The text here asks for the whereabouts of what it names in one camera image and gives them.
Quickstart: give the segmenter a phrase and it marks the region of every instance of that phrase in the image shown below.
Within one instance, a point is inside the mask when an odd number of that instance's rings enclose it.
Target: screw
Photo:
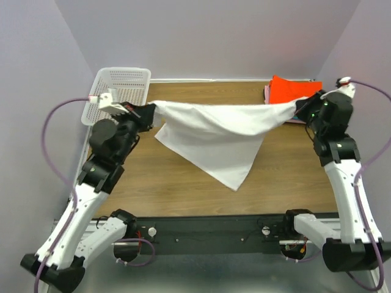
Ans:
[[[265,236],[270,235],[270,228],[268,226],[264,226],[262,228],[262,234]]]

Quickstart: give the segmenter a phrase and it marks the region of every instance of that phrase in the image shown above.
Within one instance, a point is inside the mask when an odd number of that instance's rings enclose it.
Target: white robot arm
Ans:
[[[356,142],[345,133],[353,112],[355,86],[350,78],[337,81],[337,90],[319,92],[296,115],[313,130],[313,147],[324,167],[337,202],[340,231],[334,231],[310,211],[287,211],[291,231],[304,235],[323,252],[332,272],[371,270],[391,256],[375,224],[364,185]]]
[[[82,166],[70,200],[59,223],[47,241],[34,254],[23,257],[21,265],[64,293],[73,292],[81,282],[86,267],[108,246],[123,237],[135,238],[136,218],[123,210],[113,212],[106,223],[87,239],[80,241],[91,218],[112,192],[124,169],[126,157],[137,145],[139,132],[152,128],[155,105],[137,107],[130,103],[116,103],[115,90],[90,97],[99,102],[99,109],[109,113],[110,119],[96,122],[89,144],[92,154]],[[73,213],[71,222],[67,223]],[[54,250],[53,241],[59,237]]]

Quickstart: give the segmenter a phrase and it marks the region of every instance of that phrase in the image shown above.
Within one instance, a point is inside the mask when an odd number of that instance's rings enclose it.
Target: black bracket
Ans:
[[[40,280],[54,286],[62,293],[72,293],[80,284],[86,272],[83,268],[84,258],[75,256],[70,267],[57,270],[57,266],[45,266],[40,275]],[[32,273],[37,275],[41,262],[38,261],[38,255],[33,253],[25,255],[20,262],[20,265]]]

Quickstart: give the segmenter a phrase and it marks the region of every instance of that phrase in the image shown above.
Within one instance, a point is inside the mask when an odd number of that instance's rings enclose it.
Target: cable connector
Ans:
[[[88,96],[88,100],[91,104],[98,104],[99,103],[99,96]]]

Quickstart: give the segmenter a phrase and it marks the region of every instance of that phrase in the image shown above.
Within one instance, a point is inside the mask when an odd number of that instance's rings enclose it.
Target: wooden table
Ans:
[[[264,82],[151,84],[148,101],[260,104],[264,86]],[[118,208],[138,217],[337,210],[303,125],[285,124],[267,134],[237,192],[159,143],[154,138],[158,130],[141,134],[125,162],[124,174],[96,216]]]

